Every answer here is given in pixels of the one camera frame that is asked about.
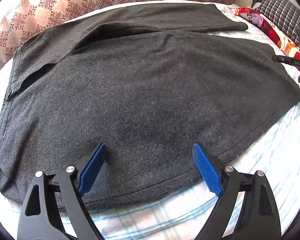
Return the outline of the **dark grey pants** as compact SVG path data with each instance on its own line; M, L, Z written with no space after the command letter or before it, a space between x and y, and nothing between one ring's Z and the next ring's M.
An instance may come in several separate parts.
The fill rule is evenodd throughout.
M300 101L273 48L213 4L142 4L48 28L15 52L0 113L0 192L22 203L34 173L109 154L90 210L149 202L201 176L200 142L236 159Z

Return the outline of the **plaid bed sheet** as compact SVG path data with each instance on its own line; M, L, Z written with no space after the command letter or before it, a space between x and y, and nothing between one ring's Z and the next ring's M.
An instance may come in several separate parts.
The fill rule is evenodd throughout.
M69 20L77 21L111 9L137 6L141 4L212 4L190 1L152 1L112 5L95 10ZM272 40L256 26L235 16L228 5L214 3L228 18L244 22L248 30L240 32L221 32L214 35L249 39L273 47L275 54L283 55ZM13 60L10 59L0 70L0 111ZM233 165L239 172L265 172L274 192L279 209L281 230L287 230L300 209L300 103L291 108L266 134L251 145ZM90 213L95 225L105 239L194 239L203 223L210 215L217 198L201 182L184 188L154 202L118 209L106 209ZM242 205L240 193L225 233L235 227ZM0 222L10 235L17 237L21 206L8 200L0 193Z

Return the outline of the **dark checkered pillow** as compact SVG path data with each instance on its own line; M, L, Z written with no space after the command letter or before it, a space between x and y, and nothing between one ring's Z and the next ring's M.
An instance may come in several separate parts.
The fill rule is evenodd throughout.
M299 48L300 40L297 28L300 28L300 9L289 0L263 0L256 8L271 20Z

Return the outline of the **colourful red pillow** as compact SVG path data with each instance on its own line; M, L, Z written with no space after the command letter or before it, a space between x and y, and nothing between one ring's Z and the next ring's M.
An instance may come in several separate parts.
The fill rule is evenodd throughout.
M228 6L228 8L234 15L240 16L261 29L286 56L300 59L300 47L259 11L250 7Z

